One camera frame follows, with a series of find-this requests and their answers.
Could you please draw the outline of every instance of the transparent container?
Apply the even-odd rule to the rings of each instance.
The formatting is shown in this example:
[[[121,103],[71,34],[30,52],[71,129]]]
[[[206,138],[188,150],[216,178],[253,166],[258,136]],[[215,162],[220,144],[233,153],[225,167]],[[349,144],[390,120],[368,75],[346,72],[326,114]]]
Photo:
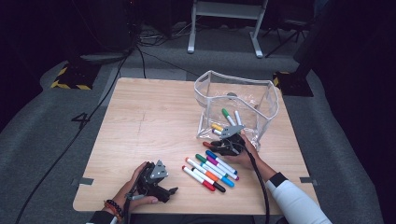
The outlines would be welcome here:
[[[219,140],[219,135],[213,133],[212,124],[223,128],[232,125],[222,113],[224,108],[236,124],[234,112],[237,111],[242,125],[245,125],[247,138],[260,150],[260,139],[278,111],[277,93],[272,81],[230,77],[208,71],[195,81],[194,90],[195,98],[203,108],[198,138]]]

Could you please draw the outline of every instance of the wooden table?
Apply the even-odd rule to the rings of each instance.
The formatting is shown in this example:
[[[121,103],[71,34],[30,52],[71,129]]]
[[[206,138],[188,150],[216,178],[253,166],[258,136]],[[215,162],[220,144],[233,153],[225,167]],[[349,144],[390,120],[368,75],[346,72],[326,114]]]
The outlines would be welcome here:
[[[285,104],[279,93],[279,112],[261,140],[261,157],[318,202],[308,177]],[[194,98],[193,82],[121,78],[110,100],[102,127],[85,169],[91,185],[80,185],[74,208],[96,211],[131,178],[143,161],[162,160],[169,176],[160,186],[178,187],[167,203],[143,205],[136,213],[263,215],[265,205],[254,172],[229,163],[240,180],[225,193],[209,191],[181,169],[186,157],[205,155],[204,139],[196,138],[202,108]],[[282,212],[270,195],[272,215]]]

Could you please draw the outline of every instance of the white sleeve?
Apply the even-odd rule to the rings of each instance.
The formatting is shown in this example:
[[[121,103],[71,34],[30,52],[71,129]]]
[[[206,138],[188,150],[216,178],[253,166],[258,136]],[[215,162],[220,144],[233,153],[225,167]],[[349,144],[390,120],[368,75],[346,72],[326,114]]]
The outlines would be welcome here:
[[[266,184],[290,224],[331,223],[317,203],[281,173]]]

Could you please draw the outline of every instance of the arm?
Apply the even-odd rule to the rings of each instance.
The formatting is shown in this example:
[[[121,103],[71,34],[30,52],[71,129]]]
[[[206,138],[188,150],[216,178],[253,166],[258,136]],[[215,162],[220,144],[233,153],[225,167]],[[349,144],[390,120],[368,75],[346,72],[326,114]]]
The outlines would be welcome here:
[[[246,136],[243,133],[241,136],[246,142],[247,150],[257,163],[262,179],[289,223],[331,223],[320,207],[305,192],[265,163]],[[253,168],[245,150],[238,156],[225,156],[225,158],[247,168]]]
[[[143,170],[145,167],[146,163],[143,162],[139,167],[134,170],[134,174],[132,175],[131,179],[126,182],[123,187],[119,190],[119,192],[114,196],[113,201],[120,207],[123,208],[126,198],[125,194],[131,190],[132,186],[134,185],[134,182],[136,181],[137,177],[139,176],[139,173]],[[130,209],[129,212],[134,210],[137,206],[141,204],[150,204],[150,203],[157,203],[158,199],[153,196],[145,196],[141,199],[138,200],[133,200],[130,203]],[[111,210],[108,207],[104,207],[101,211],[96,211],[91,220],[87,224],[115,224],[117,223],[117,218],[116,214],[114,214],[113,210]]]

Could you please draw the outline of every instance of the purple marker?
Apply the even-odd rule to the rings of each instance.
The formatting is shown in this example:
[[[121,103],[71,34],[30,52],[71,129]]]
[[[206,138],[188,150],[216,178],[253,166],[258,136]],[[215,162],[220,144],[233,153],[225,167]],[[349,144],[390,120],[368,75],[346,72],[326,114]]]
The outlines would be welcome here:
[[[218,167],[220,170],[222,170],[223,172],[225,172],[227,175],[229,175],[231,178],[233,178],[234,180],[238,180],[239,177],[234,174],[233,172],[231,172],[229,169],[225,168],[223,165],[221,165],[218,161],[215,161],[213,158],[207,156],[206,159],[208,161],[210,161],[211,163],[213,163],[216,167]]]

